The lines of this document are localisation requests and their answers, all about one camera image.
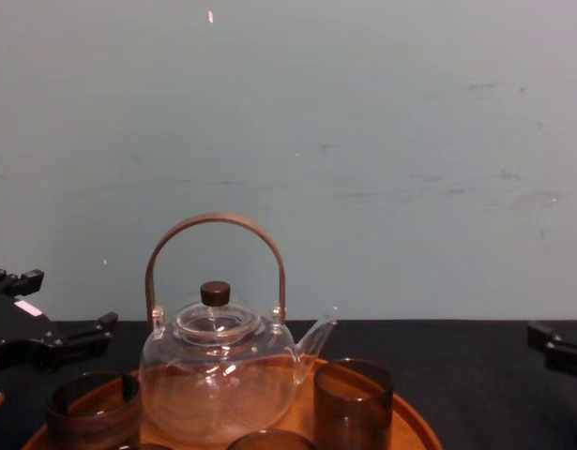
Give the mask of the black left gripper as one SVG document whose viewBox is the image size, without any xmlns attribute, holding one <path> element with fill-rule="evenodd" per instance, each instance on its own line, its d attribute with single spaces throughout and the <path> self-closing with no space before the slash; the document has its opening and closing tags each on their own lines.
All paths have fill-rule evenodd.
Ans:
<svg viewBox="0 0 577 450">
<path fill-rule="evenodd" d="M 105 354 L 114 337 L 118 325 L 114 312 L 65 333 L 40 309 L 14 298 L 37 293 L 43 279 L 38 269 L 19 276 L 0 269 L 1 371 L 13 367 L 57 370 Z"/>
</svg>

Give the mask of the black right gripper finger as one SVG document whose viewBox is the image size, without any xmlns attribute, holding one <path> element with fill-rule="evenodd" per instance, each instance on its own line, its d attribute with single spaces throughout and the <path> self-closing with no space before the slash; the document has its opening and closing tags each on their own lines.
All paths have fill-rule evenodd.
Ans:
<svg viewBox="0 0 577 450">
<path fill-rule="evenodd" d="M 577 344 L 566 341 L 543 322 L 526 326 L 527 345 L 544 357 L 547 369 L 577 377 Z"/>
</svg>

